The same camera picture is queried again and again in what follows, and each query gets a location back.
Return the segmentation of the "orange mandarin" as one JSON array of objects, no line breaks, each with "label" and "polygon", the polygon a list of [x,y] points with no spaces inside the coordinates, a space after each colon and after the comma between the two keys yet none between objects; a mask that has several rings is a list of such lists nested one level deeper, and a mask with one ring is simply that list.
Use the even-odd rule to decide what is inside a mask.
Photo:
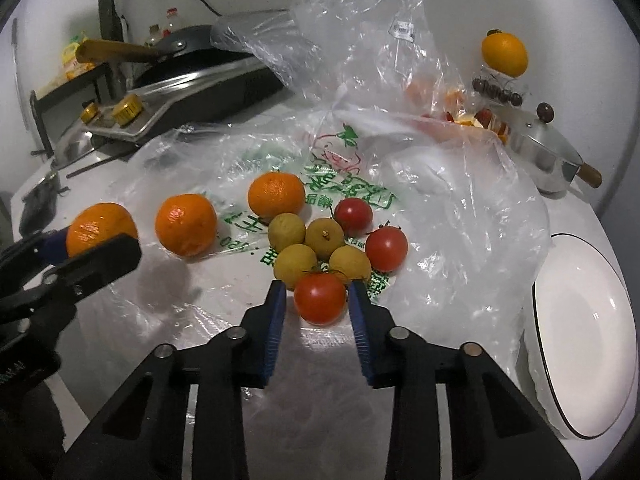
[{"label": "orange mandarin", "polygon": [[212,203],[201,194],[168,197],[157,211],[155,234],[173,254],[191,258],[212,246],[217,233],[217,214]]},{"label": "orange mandarin", "polygon": [[257,177],[247,192],[250,210],[270,220],[278,214],[299,214],[306,203],[303,182],[295,174],[267,172]]},{"label": "orange mandarin", "polygon": [[119,235],[138,237],[138,230],[129,211],[115,203],[98,203],[78,214],[66,234],[66,252],[78,256]]}]

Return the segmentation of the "red tomato front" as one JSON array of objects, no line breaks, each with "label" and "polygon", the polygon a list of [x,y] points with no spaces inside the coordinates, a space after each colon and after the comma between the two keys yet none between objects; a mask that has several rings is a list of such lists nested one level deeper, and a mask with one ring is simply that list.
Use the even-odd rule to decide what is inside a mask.
[{"label": "red tomato front", "polygon": [[294,288],[294,306],[307,323],[326,326],[334,323],[346,304],[346,287],[332,273],[311,273]]}]

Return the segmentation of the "red tomato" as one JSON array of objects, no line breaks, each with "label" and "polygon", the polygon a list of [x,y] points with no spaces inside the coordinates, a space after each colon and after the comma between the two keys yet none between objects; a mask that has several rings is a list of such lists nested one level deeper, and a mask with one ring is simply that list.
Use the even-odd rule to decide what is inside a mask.
[{"label": "red tomato", "polygon": [[307,323],[326,326],[334,323],[346,304],[346,287],[332,273],[311,273],[294,288],[294,306]]},{"label": "red tomato", "polygon": [[409,243],[397,226],[380,226],[366,240],[364,252],[374,270],[383,273],[396,271],[405,261]]},{"label": "red tomato", "polygon": [[337,204],[333,211],[333,219],[347,236],[357,236],[370,226],[373,211],[361,198],[347,197]]}]

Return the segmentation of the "yellow longan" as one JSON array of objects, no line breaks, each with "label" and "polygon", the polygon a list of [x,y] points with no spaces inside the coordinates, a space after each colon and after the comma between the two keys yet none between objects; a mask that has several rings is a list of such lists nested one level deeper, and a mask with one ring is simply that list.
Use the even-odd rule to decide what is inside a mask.
[{"label": "yellow longan", "polygon": [[268,226],[268,240],[276,252],[291,245],[303,244],[306,236],[305,222],[297,214],[278,214]]},{"label": "yellow longan", "polygon": [[319,260],[328,261],[337,248],[345,245],[344,231],[335,220],[318,218],[307,226],[305,244]]},{"label": "yellow longan", "polygon": [[316,253],[307,245],[294,244],[285,247],[273,263],[273,275],[294,290],[301,278],[318,268]]},{"label": "yellow longan", "polygon": [[362,250],[344,245],[336,248],[330,255],[329,272],[345,285],[349,285],[353,280],[367,283],[371,277],[372,266]]}]

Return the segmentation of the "dark chopstick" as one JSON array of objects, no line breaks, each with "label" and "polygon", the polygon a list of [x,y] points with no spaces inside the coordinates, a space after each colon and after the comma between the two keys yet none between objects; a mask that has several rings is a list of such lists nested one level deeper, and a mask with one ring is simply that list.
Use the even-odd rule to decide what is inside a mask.
[{"label": "dark chopstick", "polygon": [[85,174],[88,171],[105,166],[110,162],[114,162],[115,160],[127,159],[132,155],[132,153],[133,152],[123,152],[122,154],[113,155],[113,156],[107,157],[106,159],[99,160],[98,162],[93,162],[88,166],[85,166],[70,172],[69,174],[67,174],[66,179],[70,180],[70,179],[79,177],[81,174]]}]

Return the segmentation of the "red tomato right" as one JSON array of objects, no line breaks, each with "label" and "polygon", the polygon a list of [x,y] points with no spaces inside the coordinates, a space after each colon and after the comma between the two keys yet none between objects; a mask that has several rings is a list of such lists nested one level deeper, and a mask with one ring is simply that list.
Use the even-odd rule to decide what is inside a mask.
[{"label": "red tomato right", "polygon": [[397,226],[380,226],[366,240],[364,252],[374,270],[383,273],[396,271],[405,261],[409,243]]}]

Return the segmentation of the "printed flat plastic bag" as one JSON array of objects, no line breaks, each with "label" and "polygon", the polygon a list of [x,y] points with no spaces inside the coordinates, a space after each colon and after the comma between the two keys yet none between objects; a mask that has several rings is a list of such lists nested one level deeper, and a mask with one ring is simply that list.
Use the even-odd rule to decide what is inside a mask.
[{"label": "printed flat plastic bag", "polygon": [[[153,344],[195,346],[262,302],[276,255],[246,196],[270,170],[303,181],[306,220],[357,197],[376,226],[405,233],[405,261],[394,272],[374,272],[368,285],[399,324],[444,346],[475,340],[512,368],[522,303],[550,246],[547,208],[533,182],[488,131],[316,108],[165,133],[108,187],[106,198],[137,223],[142,259],[79,308],[106,390]],[[212,246],[191,258],[173,254],[155,234],[160,205],[180,194],[205,196],[217,214]]]}]

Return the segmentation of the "red tomato back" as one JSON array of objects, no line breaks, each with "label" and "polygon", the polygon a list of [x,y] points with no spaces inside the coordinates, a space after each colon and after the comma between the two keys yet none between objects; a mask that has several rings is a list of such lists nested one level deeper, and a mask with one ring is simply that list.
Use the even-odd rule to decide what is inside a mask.
[{"label": "red tomato back", "polygon": [[333,211],[333,219],[347,236],[357,236],[370,226],[373,211],[361,198],[347,197],[337,204]]}]

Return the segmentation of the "white plate black rim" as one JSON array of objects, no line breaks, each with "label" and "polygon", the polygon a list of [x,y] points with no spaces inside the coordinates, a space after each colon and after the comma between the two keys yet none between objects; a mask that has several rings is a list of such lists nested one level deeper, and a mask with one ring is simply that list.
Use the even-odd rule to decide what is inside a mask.
[{"label": "white plate black rim", "polygon": [[593,440],[614,426],[636,377],[636,326],[623,280],[593,244],[551,237],[524,339],[537,400],[561,436]]}]

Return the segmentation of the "steel induction cooker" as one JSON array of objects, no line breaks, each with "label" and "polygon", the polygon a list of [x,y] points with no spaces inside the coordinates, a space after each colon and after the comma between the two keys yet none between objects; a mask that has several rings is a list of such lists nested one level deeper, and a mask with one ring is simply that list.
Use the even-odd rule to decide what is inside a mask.
[{"label": "steel induction cooker", "polygon": [[148,84],[115,104],[90,105],[58,140],[51,167],[70,166],[109,140],[140,145],[184,124],[218,122],[282,88],[280,79],[252,56]]}]

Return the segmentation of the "steel saucepan with lid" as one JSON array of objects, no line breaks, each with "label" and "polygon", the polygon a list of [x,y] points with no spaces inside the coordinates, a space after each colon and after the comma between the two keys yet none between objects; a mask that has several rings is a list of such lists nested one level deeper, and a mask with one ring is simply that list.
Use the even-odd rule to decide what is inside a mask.
[{"label": "steel saucepan with lid", "polygon": [[602,174],[587,164],[552,124],[555,112],[550,104],[540,102],[536,113],[506,106],[496,107],[495,113],[508,127],[506,150],[532,178],[539,192],[562,194],[575,178],[590,188],[600,188]]}]

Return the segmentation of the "clear bottle brown cap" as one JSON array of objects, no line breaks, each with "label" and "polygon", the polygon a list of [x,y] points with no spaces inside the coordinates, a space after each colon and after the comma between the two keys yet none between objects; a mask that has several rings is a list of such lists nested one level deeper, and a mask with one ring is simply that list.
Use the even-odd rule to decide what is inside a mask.
[{"label": "clear bottle brown cap", "polygon": [[162,32],[160,31],[160,25],[154,24],[149,27],[149,35],[144,40],[145,47],[155,47],[157,43],[163,39]]}]

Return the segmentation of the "red capped sauce bottle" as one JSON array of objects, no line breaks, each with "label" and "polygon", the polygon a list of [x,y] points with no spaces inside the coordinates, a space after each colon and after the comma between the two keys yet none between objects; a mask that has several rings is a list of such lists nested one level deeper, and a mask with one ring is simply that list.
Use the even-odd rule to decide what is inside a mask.
[{"label": "red capped sauce bottle", "polygon": [[177,8],[170,8],[166,12],[163,26],[163,36],[169,36],[181,28],[181,20]]}]

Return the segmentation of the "large orange on stand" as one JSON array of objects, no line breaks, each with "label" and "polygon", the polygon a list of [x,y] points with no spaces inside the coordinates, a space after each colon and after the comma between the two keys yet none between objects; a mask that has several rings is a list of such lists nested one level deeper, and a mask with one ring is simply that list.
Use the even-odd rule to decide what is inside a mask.
[{"label": "large orange on stand", "polygon": [[480,45],[485,64],[512,78],[521,77],[528,69],[526,47],[517,36],[491,29]]}]

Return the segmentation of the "crumpled clear plastic bag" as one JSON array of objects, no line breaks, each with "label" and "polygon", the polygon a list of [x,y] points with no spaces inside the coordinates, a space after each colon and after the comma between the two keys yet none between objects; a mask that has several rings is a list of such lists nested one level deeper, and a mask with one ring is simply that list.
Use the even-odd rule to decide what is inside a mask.
[{"label": "crumpled clear plastic bag", "polygon": [[309,101],[455,120],[470,108],[438,52],[425,0],[292,0],[286,11],[220,18],[216,48],[254,55]]}]

